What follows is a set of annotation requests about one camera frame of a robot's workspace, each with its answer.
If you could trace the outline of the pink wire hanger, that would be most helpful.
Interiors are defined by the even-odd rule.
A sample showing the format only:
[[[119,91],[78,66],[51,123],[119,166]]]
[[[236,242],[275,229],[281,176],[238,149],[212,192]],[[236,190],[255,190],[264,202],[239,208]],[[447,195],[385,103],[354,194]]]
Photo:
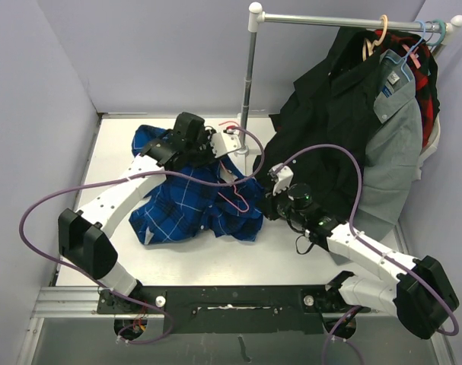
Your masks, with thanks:
[[[219,123],[219,125],[232,125],[232,126],[236,125],[236,126],[237,126],[238,123],[235,122],[235,121],[225,121],[225,122]],[[224,169],[225,169],[225,165],[224,165],[222,162],[220,162],[220,167],[221,167],[221,172],[223,172]],[[244,209],[241,209],[241,207],[240,207],[239,205],[236,205],[232,200],[230,200],[229,198],[227,198],[227,197],[226,197],[225,195],[223,195],[222,193],[218,192],[218,196],[220,196],[220,197],[221,197],[225,202],[227,202],[232,208],[235,208],[235,209],[237,210],[237,212],[242,213],[242,214],[247,213],[247,212],[250,210],[249,204],[247,203],[246,199],[237,191],[237,186],[236,186],[236,185],[233,186],[233,189],[234,189],[234,190],[233,190],[234,196],[235,196],[235,197],[238,197],[238,198],[241,200],[241,202],[244,203]]]

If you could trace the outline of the blue plaid shirt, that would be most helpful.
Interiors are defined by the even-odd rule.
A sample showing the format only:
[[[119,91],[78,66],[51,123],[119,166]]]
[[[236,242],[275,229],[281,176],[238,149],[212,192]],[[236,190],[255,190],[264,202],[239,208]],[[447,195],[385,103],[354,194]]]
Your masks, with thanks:
[[[168,176],[145,196],[148,201],[130,214],[129,224],[145,246],[189,240],[203,230],[211,230],[216,237],[254,241],[263,225],[263,214],[257,207],[263,188],[254,179],[237,185],[250,206],[244,214],[218,196],[220,192],[244,209],[233,190],[233,186],[206,186]]]

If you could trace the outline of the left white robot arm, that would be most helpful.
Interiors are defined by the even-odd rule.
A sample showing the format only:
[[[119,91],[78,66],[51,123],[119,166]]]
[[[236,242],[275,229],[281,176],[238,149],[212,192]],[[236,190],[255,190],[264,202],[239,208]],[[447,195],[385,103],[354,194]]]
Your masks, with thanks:
[[[110,242],[122,219],[153,188],[166,180],[167,171],[179,171],[189,163],[213,163],[241,147],[226,132],[206,129],[204,119],[191,113],[177,116],[174,127],[143,145],[122,182],[111,186],[77,211],[65,209],[58,218],[59,253],[90,278],[116,291],[115,304],[124,312],[142,303],[137,280],[118,262]]]

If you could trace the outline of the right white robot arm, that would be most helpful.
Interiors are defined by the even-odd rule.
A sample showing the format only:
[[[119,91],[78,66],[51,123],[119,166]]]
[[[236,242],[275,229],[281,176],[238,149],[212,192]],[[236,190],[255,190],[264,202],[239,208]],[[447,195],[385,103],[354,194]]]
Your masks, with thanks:
[[[260,208],[271,221],[279,218],[312,247],[342,256],[375,276],[373,281],[343,271],[329,284],[331,309],[347,306],[376,309],[397,317],[410,333],[429,339],[459,307],[441,263],[398,252],[373,240],[322,209],[305,184],[276,192],[266,189]]]

